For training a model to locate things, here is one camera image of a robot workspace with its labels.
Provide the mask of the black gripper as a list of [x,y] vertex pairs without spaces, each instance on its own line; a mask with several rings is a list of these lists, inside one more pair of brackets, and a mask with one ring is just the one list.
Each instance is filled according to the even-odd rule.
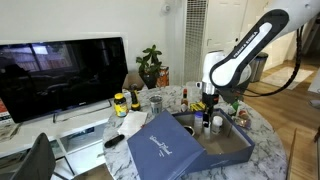
[[218,94],[206,94],[202,93],[202,102],[206,105],[206,112],[211,115],[213,113],[214,106],[219,101]]

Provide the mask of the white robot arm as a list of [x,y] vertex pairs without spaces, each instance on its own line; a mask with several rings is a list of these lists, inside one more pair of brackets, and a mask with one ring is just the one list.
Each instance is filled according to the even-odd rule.
[[222,51],[208,53],[202,70],[202,102],[206,112],[213,113],[218,103],[218,90],[234,89],[249,78],[249,63],[269,43],[297,30],[319,12],[320,0],[272,0],[228,55]]

